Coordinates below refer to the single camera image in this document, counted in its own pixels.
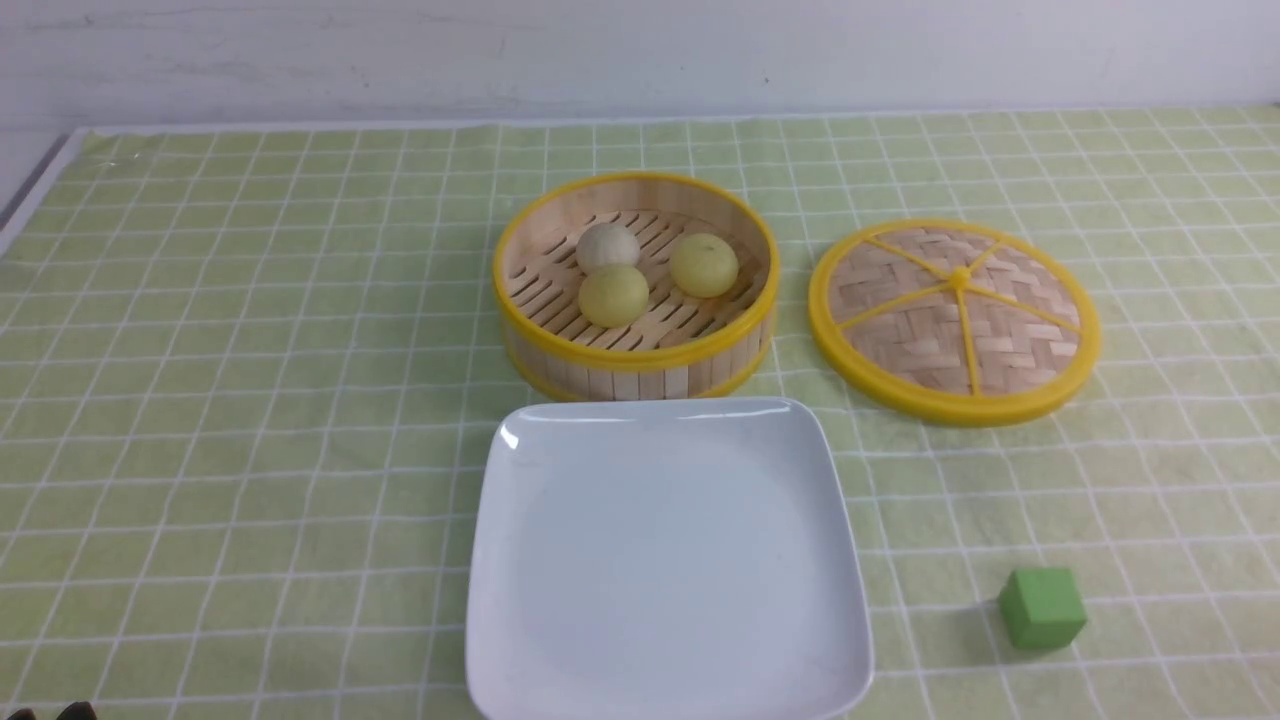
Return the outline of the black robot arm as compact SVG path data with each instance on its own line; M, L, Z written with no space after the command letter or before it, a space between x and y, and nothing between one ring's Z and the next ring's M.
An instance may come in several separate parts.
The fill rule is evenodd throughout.
M32 708L18 708L6 720L37 720L38 716ZM99 715L88 701L77 701L64 707L55 720L97 720Z

